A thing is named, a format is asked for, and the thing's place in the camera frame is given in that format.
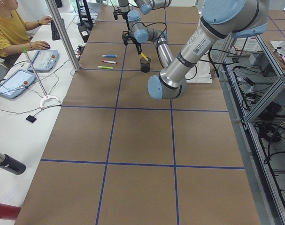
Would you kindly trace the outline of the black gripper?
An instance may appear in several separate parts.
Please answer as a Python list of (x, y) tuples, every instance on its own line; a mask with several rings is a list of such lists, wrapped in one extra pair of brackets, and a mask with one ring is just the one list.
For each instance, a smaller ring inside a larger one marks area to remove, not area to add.
[(142, 47), (141, 47), (141, 44), (135, 39), (135, 37), (133, 37), (131, 35), (131, 32), (130, 31), (123, 31), (122, 32), (122, 40), (123, 40), (123, 43), (125, 46), (128, 45), (128, 42), (129, 41), (132, 41), (135, 45), (136, 45), (136, 49), (137, 49), (137, 53), (138, 55), (141, 55), (142, 53)]
[(113, 16), (115, 20), (118, 20), (118, 16), (122, 16), (122, 18), (126, 21), (128, 21), (128, 13), (130, 12), (130, 6), (120, 6), (117, 7), (117, 9), (115, 9), (113, 11)]

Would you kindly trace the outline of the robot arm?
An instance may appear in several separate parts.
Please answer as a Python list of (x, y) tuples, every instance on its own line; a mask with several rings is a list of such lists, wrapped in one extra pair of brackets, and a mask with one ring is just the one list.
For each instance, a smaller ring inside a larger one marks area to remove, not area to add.
[[(171, 0), (135, 0), (134, 2), (144, 15), (152, 10), (166, 8), (171, 4)], [(131, 11), (129, 1), (119, 0), (118, 5), (117, 9), (113, 11), (114, 19), (117, 20), (118, 16), (121, 15), (123, 19), (127, 20), (127, 16)]]
[(153, 42), (163, 69), (149, 78), (147, 88), (154, 99), (173, 99), (181, 96), (187, 85), (185, 75), (193, 68), (213, 44), (231, 35), (248, 38), (262, 34), (267, 29), (270, 2), (268, 0), (207, 0), (204, 2), (197, 30), (188, 39), (176, 57), (173, 57), (166, 35), (147, 28), (140, 20), (141, 14), (166, 8), (169, 0), (137, 0), (139, 8), (131, 10), (127, 0), (119, 7), (131, 35), (138, 43)]

